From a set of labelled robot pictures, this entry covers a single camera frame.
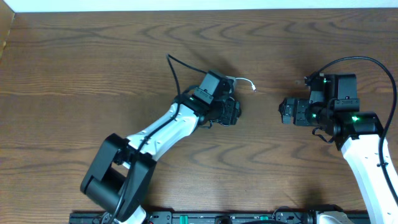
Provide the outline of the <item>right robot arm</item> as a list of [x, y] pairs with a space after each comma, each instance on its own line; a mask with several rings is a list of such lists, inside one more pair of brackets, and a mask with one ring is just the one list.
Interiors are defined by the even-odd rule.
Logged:
[[282, 122], [313, 127], [313, 135], [331, 136], [358, 183], [371, 223], [397, 223], [397, 203], [391, 187], [397, 172], [384, 128], [374, 112], [361, 112], [356, 75], [320, 74], [308, 81], [309, 98], [285, 98], [279, 106]]

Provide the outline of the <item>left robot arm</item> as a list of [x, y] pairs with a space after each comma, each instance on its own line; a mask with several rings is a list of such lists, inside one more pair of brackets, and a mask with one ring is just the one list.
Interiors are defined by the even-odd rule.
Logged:
[[166, 114], [142, 131], [125, 138], [111, 134], [103, 141], [80, 190], [105, 210], [104, 222], [144, 223], [147, 214], [141, 203], [158, 160], [198, 128], [237, 123], [237, 80], [210, 70], [200, 85], [178, 91]]

